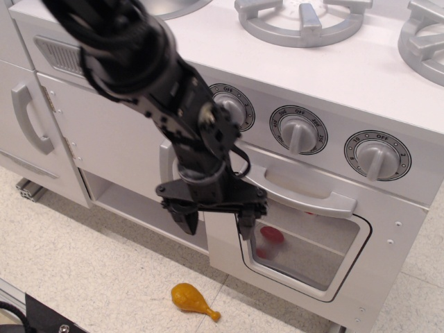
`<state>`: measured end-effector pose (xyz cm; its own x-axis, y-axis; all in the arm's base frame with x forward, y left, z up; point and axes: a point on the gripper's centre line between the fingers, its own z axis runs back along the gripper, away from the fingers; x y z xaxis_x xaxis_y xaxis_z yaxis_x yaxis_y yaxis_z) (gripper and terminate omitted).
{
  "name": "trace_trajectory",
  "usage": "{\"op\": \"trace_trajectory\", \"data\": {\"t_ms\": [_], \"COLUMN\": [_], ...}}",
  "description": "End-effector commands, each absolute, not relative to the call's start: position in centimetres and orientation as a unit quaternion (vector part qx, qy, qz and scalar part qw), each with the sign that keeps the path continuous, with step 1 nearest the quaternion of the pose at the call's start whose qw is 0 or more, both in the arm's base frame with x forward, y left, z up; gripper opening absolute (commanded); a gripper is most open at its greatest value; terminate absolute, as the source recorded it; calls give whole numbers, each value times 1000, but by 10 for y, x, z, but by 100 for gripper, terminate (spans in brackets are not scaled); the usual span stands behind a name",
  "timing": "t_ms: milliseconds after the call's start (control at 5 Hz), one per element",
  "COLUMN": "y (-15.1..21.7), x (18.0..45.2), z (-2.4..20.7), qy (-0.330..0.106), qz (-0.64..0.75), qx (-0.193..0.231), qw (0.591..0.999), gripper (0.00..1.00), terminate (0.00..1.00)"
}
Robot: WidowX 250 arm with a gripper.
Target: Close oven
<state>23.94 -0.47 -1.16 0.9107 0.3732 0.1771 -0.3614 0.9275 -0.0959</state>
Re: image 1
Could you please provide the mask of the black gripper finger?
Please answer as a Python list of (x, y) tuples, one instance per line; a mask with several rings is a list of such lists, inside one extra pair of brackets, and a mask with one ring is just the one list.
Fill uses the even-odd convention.
[(237, 213), (237, 227), (243, 240), (249, 240), (255, 227), (256, 215), (252, 207), (242, 209)]
[(170, 215), (174, 222), (189, 235), (195, 235), (198, 227), (198, 210), (190, 206), (171, 206)]

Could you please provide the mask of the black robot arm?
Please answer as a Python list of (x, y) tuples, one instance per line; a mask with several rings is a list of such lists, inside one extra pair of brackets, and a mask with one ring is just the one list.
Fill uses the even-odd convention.
[(174, 36), (139, 1), (46, 1), (46, 8), (80, 44), (80, 65), (103, 97), (152, 119), (171, 142), (179, 179), (156, 189), (162, 206), (187, 234), (200, 212), (233, 213), (243, 239), (267, 212), (267, 193), (232, 170), (238, 125), (218, 105)]

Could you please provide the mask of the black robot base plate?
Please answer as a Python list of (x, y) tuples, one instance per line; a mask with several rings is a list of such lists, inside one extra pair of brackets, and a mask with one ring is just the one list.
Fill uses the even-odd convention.
[(36, 332), (86, 333), (82, 327), (46, 306), (36, 298), (25, 294), (26, 317)]

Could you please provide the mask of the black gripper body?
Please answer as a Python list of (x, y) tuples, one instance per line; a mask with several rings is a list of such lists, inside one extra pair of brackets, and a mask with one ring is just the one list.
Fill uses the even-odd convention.
[(202, 180), (184, 179), (162, 183), (156, 188), (162, 206), (174, 216), (220, 212), (240, 217), (267, 213), (267, 193), (237, 177), (228, 169)]

